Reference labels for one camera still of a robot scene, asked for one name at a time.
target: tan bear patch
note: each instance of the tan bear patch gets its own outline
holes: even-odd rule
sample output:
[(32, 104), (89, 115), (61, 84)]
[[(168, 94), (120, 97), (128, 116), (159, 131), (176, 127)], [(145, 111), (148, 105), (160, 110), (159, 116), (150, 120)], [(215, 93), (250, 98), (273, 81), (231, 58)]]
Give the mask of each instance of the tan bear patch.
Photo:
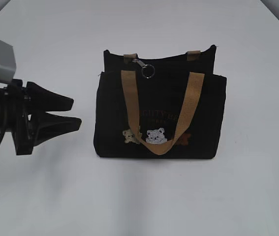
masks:
[(128, 144), (129, 142), (135, 143), (135, 144), (140, 144), (140, 142), (135, 138), (135, 135), (133, 132), (128, 129), (123, 131), (123, 135), (125, 137), (125, 143)]
[(188, 145), (188, 139), (191, 137), (191, 134), (182, 134), (181, 137), (176, 141), (175, 145), (182, 145), (182, 146), (187, 146)]

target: bear embroidery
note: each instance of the bear embroidery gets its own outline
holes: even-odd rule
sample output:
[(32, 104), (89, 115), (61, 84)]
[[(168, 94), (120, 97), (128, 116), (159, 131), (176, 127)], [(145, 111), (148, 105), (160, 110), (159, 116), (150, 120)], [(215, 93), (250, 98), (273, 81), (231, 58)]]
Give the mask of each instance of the bear embroidery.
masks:
[(123, 135), (125, 136), (126, 144), (128, 144), (129, 142), (140, 144), (140, 142), (135, 138), (135, 135), (133, 134), (133, 132), (130, 129), (124, 130)]
[(176, 141), (175, 145), (182, 145), (182, 146), (187, 146), (188, 145), (188, 139), (191, 137), (191, 134), (182, 134), (181, 137)]
[(168, 140), (164, 137), (164, 128), (147, 130), (146, 142), (149, 144), (163, 144)]

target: brown bear patch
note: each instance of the brown bear patch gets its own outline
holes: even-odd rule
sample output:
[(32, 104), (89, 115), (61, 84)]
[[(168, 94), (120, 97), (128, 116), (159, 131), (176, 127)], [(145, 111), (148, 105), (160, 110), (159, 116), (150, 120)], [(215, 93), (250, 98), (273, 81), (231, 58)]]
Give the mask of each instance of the brown bear patch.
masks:
[(176, 141), (175, 145), (182, 145), (182, 146), (187, 146), (188, 145), (188, 139), (191, 137), (191, 134), (182, 134), (181, 137)]

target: tan strap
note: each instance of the tan strap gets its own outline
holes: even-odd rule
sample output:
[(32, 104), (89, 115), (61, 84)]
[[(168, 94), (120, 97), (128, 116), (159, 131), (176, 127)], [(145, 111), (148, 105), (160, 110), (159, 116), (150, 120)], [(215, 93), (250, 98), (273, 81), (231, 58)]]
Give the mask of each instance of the tan strap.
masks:
[(134, 53), (134, 54), (124, 54), (124, 63), (128, 64), (128, 63), (132, 62), (134, 59), (136, 59), (137, 57), (138, 57), (137, 53)]
[(188, 51), (187, 53), (187, 61), (198, 60), (201, 54), (200, 51)]
[(182, 104), (181, 113), (178, 119), (174, 138), (163, 144), (149, 144), (142, 140), (139, 127), (139, 101), (135, 71), (121, 71), (123, 92), (127, 108), (128, 125), (136, 139), (145, 145), (151, 152), (157, 155), (167, 153), (181, 135), (188, 129), (194, 117), (196, 107), (202, 91), (204, 74), (190, 72)]

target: white bear patch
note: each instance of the white bear patch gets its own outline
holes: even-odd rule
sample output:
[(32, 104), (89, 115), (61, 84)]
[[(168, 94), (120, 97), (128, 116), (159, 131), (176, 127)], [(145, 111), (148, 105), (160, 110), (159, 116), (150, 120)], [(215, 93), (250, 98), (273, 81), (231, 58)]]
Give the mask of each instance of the white bear patch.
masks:
[(164, 137), (164, 128), (147, 130), (146, 142), (149, 144), (163, 144), (168, 140)]
[(123, 135), (125, 136), (125, 143), (128, 144), (129, 142), (140, 144), (140, 142), (135, 138), (133, 132), (128, 129), (123, 131)]

